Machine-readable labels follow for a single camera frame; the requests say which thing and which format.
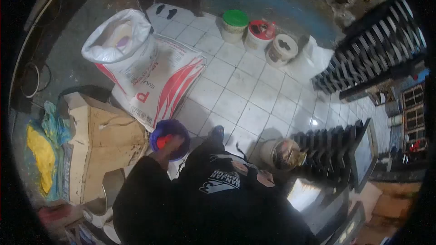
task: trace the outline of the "hand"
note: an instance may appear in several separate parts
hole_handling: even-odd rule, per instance
[[[165,149],[168,150],[169,152],[177,150],[180,147],[180,145],[183,144],[184,141],[185,141],[185,139],[182,136],[175,135],[175,136],[173,136],[171,141],[169,141],[165,145]]]

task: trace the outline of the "shoe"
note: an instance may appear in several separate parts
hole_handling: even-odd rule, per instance
[[[215,128],[211,132],[211,136],[220,138],[221,142],[223,142],[224,141],[224,127],[221,125],[215,126]]]

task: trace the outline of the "white sack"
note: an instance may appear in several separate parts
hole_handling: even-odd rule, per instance
[[[133,98],[157,56],[151,24],[143,12],[126,9],[101,24],[86,40],[82,56],[95,65],[125,95]]]
[[[285,67],[285,72],[302,85],[309,85],[311,78],[328,67],[333,54],[333,50],[319,47],[310,36],[302,51]]]

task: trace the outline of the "cardboard box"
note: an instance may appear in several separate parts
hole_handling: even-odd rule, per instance
[[[64,195],[73,204],[97,198],[106,172],[132,165],[148,148],[148,133],[126,112],[78,92],[64,96],[72,121],[65,151]]]

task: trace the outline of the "purple bowl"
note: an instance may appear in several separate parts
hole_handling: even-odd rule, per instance
[[[178,120],[161,120],[156,124],[156,129],[154,132],[150,134],[151,149],[155,152],[158,151],[159,148],[157,147],[157,139],[160,137],[165,137],[168,134],[180,135],[185,138],[185,141],[179,147],[179,149],[173,151],[170,155],[170,162],[174,162],[180,160],[188,153],[191,139],[189,138],[188,130]]]

